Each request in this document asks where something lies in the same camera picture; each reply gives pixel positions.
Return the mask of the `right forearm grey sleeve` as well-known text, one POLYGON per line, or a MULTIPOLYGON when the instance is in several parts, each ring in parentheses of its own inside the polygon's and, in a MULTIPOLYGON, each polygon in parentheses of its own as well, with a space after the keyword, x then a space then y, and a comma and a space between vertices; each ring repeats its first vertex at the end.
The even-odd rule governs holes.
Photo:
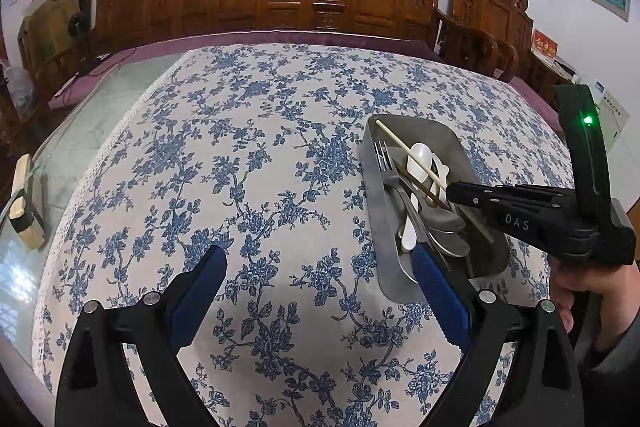
POLYGON ((598 345, 604 326, 594 327, 580 335, 576 349, 578 366, 593 379, 601 381, 634 381, 639 377, 639 314, 628 329, 614 338, 610 347, 598 345))

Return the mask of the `right hand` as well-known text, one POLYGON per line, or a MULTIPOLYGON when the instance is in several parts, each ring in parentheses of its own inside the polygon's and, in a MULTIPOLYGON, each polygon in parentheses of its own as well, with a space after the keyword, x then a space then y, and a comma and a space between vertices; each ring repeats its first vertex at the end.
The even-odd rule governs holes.
POLYGON ((639 312, 639 268, 633 265, 568 265, 550 259, 550 297, 569 333, 575 322, 572 312, 578 293, 589 291, 601 297, 599 351, 612 349, 634 323, 639 312))

